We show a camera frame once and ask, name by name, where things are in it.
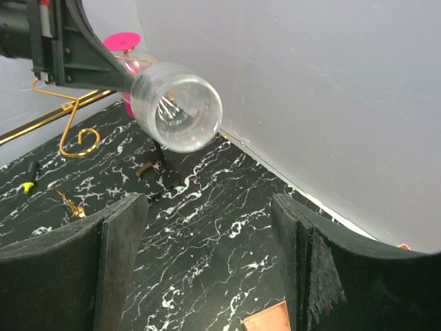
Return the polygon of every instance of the wall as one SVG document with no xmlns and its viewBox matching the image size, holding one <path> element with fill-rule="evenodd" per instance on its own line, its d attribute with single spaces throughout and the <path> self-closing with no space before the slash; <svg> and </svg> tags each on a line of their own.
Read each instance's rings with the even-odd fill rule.
<svg viewBox="0 0 441 331">
<path fill-rule="evenodd" d="M 150 50 L 223 128 L 381 241 L 441 248 L 441 3 L 138 1 Z"/>
<path fill-rule="evenodd" d="M 83 5 L 95 34 L 101 40 L 104 40 L 104 38 L 111 34 L 122 31 L 134 31 L 142 34 L 134 0 L 124 2 L 116 0 L 84 0 Z M 64 99 L 35 93 L 30 89 L 30 84 L 34 79 L 31 67 L 30 60 L 0 57 L 0 134 L 58 108 L 64 102 Z M 48 88 L 76 97 L 88 92 L 87 90 L 58 87 Z M 79 110 L 75 116 L 74 123 L 90 117 L 118 98 L 118 95 L 113 95 Z M 64 117 L 0 146 L 0 166 L 15 160 L 62 133 L 67 120 L 68 118 Z"/>
</svg>

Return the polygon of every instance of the gold scissors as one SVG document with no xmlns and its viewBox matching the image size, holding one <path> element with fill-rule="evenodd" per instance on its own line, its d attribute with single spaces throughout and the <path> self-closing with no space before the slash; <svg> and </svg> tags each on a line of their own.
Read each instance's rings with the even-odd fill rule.
<svg viewBox="0 0 441 331">
<path fill-rule="evenodd" d="M 75 205 L 75 202 L 73 202 L 73 200 L 68 199 L 66 197 L 66 195 L 64 193 L 60 192 L 57 188 L 55 188 L 55 190 L 58 192 L 58 194 L 61 195 L 61 198 L 63 199 L 64 204 L 66 204 L 69 207 L 69 209 L 72 211 L 72 214 L 74 216 L 79 217 L 81 219 L 83 217 L 86 217 L 85 210 L 83 207 Z"/>
</svg>

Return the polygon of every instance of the yellow highlighter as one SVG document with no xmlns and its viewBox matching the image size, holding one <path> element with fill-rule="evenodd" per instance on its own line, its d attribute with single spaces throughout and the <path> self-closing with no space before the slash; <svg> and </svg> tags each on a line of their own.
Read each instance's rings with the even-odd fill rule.
<svg viewBox="0 0 441 331">
<path fill-rule="evenodd" d="M 21 184 L 23 186 L 25 194 L 29 193 L 29 190 L 35 185 L 35 178 L 37 177 L 37 170 L 39 169 L 39 163 L 32 161 L 29 163 L 28 169 L 24 175 L 24 182 Z"/>
</svg>

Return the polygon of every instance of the yellow marker cap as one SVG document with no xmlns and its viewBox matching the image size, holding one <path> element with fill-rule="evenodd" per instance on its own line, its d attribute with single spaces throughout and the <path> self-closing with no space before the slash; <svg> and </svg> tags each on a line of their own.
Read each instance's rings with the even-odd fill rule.
<svg viewBox="0 0 441 331">
<path fill-rule="evenodd" d="M 29 190 L 35 185 L 33 182 L 28 181 L 26 183 L 21 184 L 25 190 L 25 194 L 29 193 Z"/>
</svg>

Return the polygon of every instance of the clear cup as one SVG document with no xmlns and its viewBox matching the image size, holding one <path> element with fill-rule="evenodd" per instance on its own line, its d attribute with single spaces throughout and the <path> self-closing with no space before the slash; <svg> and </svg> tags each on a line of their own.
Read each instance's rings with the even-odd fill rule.
<svg viewBox="0 0 441 331">
<path fill-rule="evenodd" d="M 176 63 L 149 64 L 138 72 L 130 91 L 136 122 L 174 152 L 206 146 L 222 121 L 217 91 L 190 69 Z"/>
</svg>

